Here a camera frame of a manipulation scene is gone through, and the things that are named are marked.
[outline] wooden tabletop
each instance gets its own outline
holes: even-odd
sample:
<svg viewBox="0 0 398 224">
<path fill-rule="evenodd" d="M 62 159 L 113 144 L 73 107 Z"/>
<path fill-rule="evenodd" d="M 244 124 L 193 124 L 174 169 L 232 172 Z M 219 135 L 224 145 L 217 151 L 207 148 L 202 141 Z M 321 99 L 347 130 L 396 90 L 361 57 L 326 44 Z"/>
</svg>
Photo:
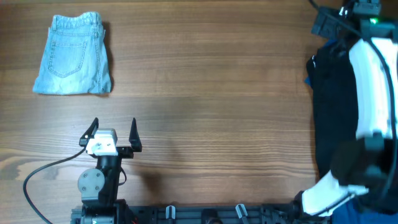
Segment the wooden tabletop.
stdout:
<svg viewBox="0 0 398 224">
<path fill-rule="evenodd" d="M 306 1 L 37 2 L 0 6 L 0 223 L 42 223 L 22 183 L 78 152 L 95 117 L 120 146 L 137 119 L 144 148 L 123 160 L 119 188 L 129 205 L 288 202 L 315 183 L 303 81 L 325 40 L 310 33 Z M 52 16 L 86 11 L 102 15 L 112 93 L 33 93 Z M 45 169 L 28 192 L 68 223 L 81 206 L 78 177 L 95 165 L 84 154 Z"/>
</svg>

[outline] folded denim shorts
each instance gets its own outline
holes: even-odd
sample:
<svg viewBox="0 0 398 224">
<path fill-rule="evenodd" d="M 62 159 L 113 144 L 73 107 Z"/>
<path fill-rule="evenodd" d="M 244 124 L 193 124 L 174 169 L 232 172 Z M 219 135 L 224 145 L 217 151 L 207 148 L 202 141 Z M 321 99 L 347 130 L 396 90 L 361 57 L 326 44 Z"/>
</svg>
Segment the folded denim shorts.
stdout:
<svg viewBox="0 0 398 224">
<path fill-rule="evenodd" d="M 68 95 L 111 91 L 105 30 L 97 12 L 54 16 L 33 92 Z"/>
</svg>

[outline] black cable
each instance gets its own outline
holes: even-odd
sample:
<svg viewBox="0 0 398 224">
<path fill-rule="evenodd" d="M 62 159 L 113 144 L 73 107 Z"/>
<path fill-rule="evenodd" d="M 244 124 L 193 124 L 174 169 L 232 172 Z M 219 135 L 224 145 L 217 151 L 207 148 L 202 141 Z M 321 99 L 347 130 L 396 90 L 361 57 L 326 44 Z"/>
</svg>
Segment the black cable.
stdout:
<svg viewBox="0 0 398 224">
<path fill-rule="evenodd" d="M 119 183 L 119 186 L 122 186 L 127 181 L 127 175 L 122 167 L 120 167 L 120 169 L 121 169 L 121 172 L 124 174 L 124 182 Z"/>
<path fill-rule="evenodd" d="M 39 212 L 39 210 L 36 208 L 36 206 L 33 204 L 32 200 L 30 199 L 29 194 L 27 193 L 27 189 L 26 189 L 26 185 L 27 185 L 28 180 L 29 180 L 33 175 L 35 175 L 36 173 L 38 173 L 38 172 L 41 171 L 41 170 L 44 170 L 44 169 L 46 169 L 46 168 L 48 168 L 48 167 L 50 167 L 50 166 L 54 166 L 54 165 L 57 165 L 57 164 L 60 164 L 60 163 L 63 163 L 63 162 L 66 162 L 66 161 L 69 161 L 69 160 L 71 160 L 71 159 L 74 159 L 74 158 L 78 157 L 78 156 L 79 156 L 80 154 L 82 154 L 85 150 L 86 150 L 86 148 L 82 149 L 80 152 L 76 153 L 74 156 L 71 156 L 71 157 L 68 157 L 68 158 L 66 158 L 66 159 L 62 159 L 62 160 L 60 160 L 60 161 L 52 162 L 52 163 L 50 163 L 50 164 L 44 165 L 44 166 L 42 166 L 42 167 L 36 169 L 35 171 L 31 172 L 31 173 L 26 177 L 26 179 L 25 179 L 25 181 L 24 181 L 24 185 L 23 185 L 25 198 L 26 198 L 27 202 L 29 203 L 29 205 L 33 208 L 33 210 L 37 213 L 37 215 L 38 215 L 40 218 L 43 219 L 43 221 L 44 221 L 45 223 L 47 223 L 47 224 L 52 224 L 52 222 L 50 222 L 50 220 L 46 219 L 46 218 L 44 217 L 44 215 L 41 214 L 41 212 Z"/>
<path fill-rule="evenodd" d="M 323 15 L 327 16 L 327 18 L 336 21 L 341 25 L 342 27 L 348 29 L 352 33 L 356 34 L 358 37 L 362 38 L 364 41 L 366 41 L 371 48 L 375 51 L 376 55 L 379 57 L 381 64 L 383 66 L 383 69 L 386 73 L 386 78 L 387 78 L 387 83 L 389 87 L 389 95 L 390 95 L 390 119 L 391 119 L 391 132 L 392 132 L 392 162 L 391 162 L 391 167 L 389 171 L 389 175 L 387 177 L 386 183 L 384 184 L 384 187 L 381 190 L 381 194 L 376 201 L 376 204 L 379 203 L 388 193 L 388 190 L 391 187 L 392 181 L 394 179 L 395 175 L 395 169 L 397 165 L 397 155 L 398 155 L 398 145 L 397 145 L 397 131 L 396 131 L 396 106 L 395 106 L 395 94 L 394 94 L 394 86 L 392 84 L 392 78 L 391 78 L 391 72 L 390 68 L 386 62 L 386 59 L 383 57 L 382 53 L 380 50 L 374 45 L 373 41 L 371 38 L 365 38 L 360 31 L 352 28 L 350 25 L 344 23 L 343 21 L 339 20 L 335 16 L 332 16 L 331 14 L 320 10 L 319 6 L 314 2 L 314 0 L 308 0 L 310 4 L 320 13 Z"/>
</svg>

